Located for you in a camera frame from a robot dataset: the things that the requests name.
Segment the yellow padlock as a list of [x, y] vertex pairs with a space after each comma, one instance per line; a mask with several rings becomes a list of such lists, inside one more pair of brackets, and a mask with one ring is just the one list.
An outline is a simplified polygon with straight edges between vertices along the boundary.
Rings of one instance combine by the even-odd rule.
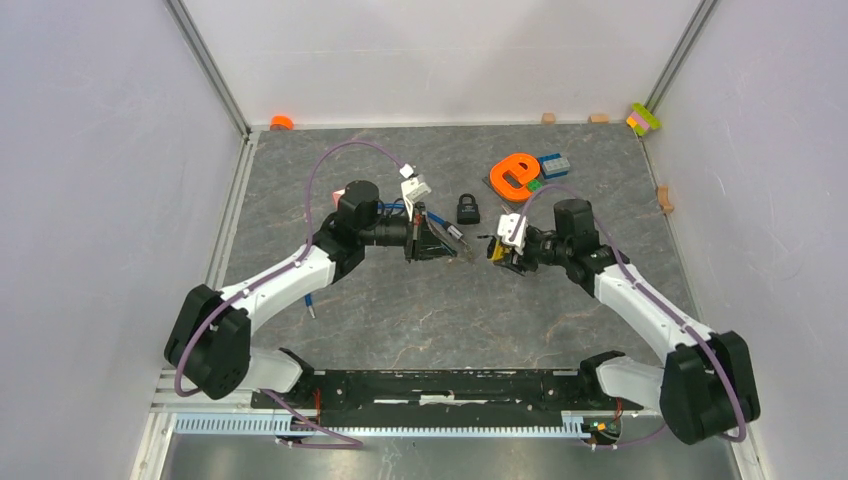
[[495, 263], [496, 260], [499, 260], [503, 257], [510, 257], [512, 253], [512, 248], [508, 245], [504, 245], [502, 242], [489, 242], [487, 247], [487, 259]]

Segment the silver key bunch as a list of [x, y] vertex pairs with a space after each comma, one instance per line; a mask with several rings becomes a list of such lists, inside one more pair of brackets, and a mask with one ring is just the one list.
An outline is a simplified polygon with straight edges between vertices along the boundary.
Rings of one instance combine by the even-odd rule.
[[467, 245], [465, 245], [465, 246], [459, 246], [459, 247], [456, 249], [456, 259], [457, 259], [458, 261], [462, 261], [462, 262], [466, 262], [466, 263], [471, 263], [471, 264], [473, 264], [473, 263], [475, 262], [475, 254], [474, 254], [473, 249], [472, 249], [472, 248], [470, 248], [470, 247], [469, 247], [469, 246], [467, 246]]

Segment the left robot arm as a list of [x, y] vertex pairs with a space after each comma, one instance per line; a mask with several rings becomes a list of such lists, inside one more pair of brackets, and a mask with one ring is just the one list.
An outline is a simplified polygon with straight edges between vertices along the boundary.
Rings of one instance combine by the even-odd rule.
[[247, 280], [191, 289], [164, 348], [178, 373], [176, 392], [220, 400], [239, 387], [267, 389], [290, 407], [306, 405], [314, 394], [307, 365], [287, 350], [253, 347], [254, 334], [288, 306], [342, 280], [370, 246], [399, 247], [408, 262], [455, 255], [432, 227], [423, 202], [430, 191], [420, 177], [402, 182], [404, 211], [389, 215], [375, 184], [351, 182], [310, 244]]

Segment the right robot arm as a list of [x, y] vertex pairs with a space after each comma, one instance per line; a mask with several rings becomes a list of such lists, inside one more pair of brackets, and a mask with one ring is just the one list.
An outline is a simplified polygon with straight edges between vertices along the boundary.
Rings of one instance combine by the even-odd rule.
[[671, 433], [694, 445], [719, 436], [741, 443], [761, 409], [751, 356], [736, 332], [718, 333], [671, 303], [617, 249], [590, 202], [554, 206], [555, 227], [541, 230], [523, 213], [502, 214], [488, 259], [523, 275], [541, 266], [563, 268], [568, 279], [610, 308], [651, 347], [655, 367], [620, 351], [580, 365], [577, 392], [591, 408], [614, 398], [659, 413]]

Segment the black padlock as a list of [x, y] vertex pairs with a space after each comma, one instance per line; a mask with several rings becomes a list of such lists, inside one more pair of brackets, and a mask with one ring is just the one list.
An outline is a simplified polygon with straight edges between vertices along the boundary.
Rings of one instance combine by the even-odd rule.
[[470, 193], [459, 196], [456, 208], [456, 223], [459, 225], [476, 225], [481, 222], [481, 214], [476, 197]]

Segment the grey plate under letter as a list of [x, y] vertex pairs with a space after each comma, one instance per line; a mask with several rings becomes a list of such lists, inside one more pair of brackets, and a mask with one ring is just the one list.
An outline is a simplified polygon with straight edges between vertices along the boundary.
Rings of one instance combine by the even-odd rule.
[[[545, 183], [545, 185], [547, 184], [547, 182], [546, 182], [544, 179], [542, 179], [541, 177], [537, 177], [536, 179], [541, 180], [542, 182], [544, 182], [544, 183]], [[515, 187], [514, 187], [514, 186], [513, 186], [510, 182], [508, 182], [508, 184], [510, 185], [510, 188], [511, 188], [511, 189], [513, 189], [513, 190], [517, 189], [517, 190], [518, 190], [518, 196], [515, 196], [515, 195], [510, 196], [510, 195], [505, 195], [505, 194], [503, 194], [500, 190], [498, 190], [498, 189], [497, 189], [497, 188], [496, 188], [496, 187], [495, 187], [495, 186], [491, 183], [491, 181], [490, 181], [490, 179], [489, 179], [489, 177], [488, 177], [488, 176], [484, 176], [484, 177], [482, 178], [482, 182], [483, 182], [483, 184], [484, 184], [484, 185], [485, 185], [485, 186], [486, 186], [489, 190], [491, 190], [492, 192], [494, 192], [494, 193], [498, 196], [498, 198], [499, 198], [500, 200], [504, 201], [505, 203], [507, 203], [507, 204], [509, 204], [509, 205], [513, 205], [513, 206], [523, 206], [523, 205], [526, 203], [526, 201], [527, 201], [527, 200], [531, 197], [531, 195], [529, 194], [529, 192], [528, 192], [527, 188], [525, 187], [525, 185], [523, 185], [523, 186], [521, 186], [521, 187], [517, 187], [517, 188], [515, 188]]]

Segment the green lego brick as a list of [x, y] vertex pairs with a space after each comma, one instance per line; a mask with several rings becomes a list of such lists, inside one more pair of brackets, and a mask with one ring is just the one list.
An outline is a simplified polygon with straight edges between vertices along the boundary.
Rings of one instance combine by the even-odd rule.
[[530, 194], [530, 195], [533, 195], [536, 191], [538, 191], [539, 189], [541, 189], [544, 185], [545, 185], [545, 183], [544, 183], [544, 182], [542, 182], [541, 180], [539, 180], [539, 179], [533, 179], [533, 180], [531, 180], [530, 182], [528, 182], [528, 183], [525, 185], [525, 187], [527, 188], [527, 190], [528, 190], [529, 194]]

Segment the orange letter block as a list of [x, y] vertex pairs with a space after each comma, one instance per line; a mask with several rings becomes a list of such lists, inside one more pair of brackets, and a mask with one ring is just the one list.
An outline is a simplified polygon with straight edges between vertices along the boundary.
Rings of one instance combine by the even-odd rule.
[[511, 189], [526, 185], [541, 174], [537, 159], [524, 152], [510, 154], [496, 163], [489, 171], [491, 183], [505, 195], [518, 196], [518, 190]]

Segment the blue lego brick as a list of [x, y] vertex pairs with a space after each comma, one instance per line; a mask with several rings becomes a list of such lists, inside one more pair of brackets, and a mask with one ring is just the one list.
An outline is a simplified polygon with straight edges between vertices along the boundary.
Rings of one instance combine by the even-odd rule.
[[569, 160], [561, 153], [555, 153], [537, 158], [541, 174], [545, 179], [552, 179], [567, 175], [571, 170]]

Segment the pink wooden puzzle box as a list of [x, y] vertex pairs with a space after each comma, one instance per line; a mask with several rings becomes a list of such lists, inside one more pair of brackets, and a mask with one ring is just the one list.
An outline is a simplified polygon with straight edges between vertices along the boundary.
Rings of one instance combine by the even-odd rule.
[[340, 189], [340, 190], [334, 191], [332, 193], [332, 199], [333, 199], [333, 203], [334, 203], [335, 208], [337, 208], [339, 206], [340, 200], [345, 193], [346, 193], [345, 189]]

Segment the wooden block right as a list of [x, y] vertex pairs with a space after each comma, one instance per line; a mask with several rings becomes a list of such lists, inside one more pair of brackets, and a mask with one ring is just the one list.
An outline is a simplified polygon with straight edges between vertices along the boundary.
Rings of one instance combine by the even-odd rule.
[[608, 124], [610, 117], [604, 113], [595, 113], [588, 117], [588, 121], [592, 124]]

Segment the wooden arch piece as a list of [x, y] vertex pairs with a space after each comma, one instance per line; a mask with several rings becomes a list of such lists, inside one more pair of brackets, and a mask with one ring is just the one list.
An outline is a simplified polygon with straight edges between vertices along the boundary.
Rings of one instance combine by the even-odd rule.
[[667, 185], [659, 185], [656, 189], [657, 202], [661, 212], [664, 215], [669, 215], [675, 210], [675, 206], [670, 198], [670, 189]]

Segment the stacked coloured lego bricks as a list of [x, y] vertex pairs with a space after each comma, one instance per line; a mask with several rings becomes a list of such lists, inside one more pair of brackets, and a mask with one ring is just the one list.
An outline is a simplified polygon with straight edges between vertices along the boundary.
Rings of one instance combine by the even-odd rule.
[[626, 118], [626, 124], [638, 137], [644, 137], [662, 127], [660, 120], [641, 103], [631, 105], [631, 113]]

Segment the orange round cap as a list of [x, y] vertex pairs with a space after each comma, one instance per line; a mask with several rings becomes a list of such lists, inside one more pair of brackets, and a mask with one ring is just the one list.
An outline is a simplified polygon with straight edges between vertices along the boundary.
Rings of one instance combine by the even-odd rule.
[[294, 122], [285, 115], [275, 115], [269, 122], [269, 129], [271, 131], [293, 130]]

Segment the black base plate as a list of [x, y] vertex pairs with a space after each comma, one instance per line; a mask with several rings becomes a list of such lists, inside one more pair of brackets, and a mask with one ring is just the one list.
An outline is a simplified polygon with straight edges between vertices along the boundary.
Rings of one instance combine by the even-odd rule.
[[324, 370], [282, 399], [325, 427], [554, 427], [564, 412], [641, 410], [576, 370]]

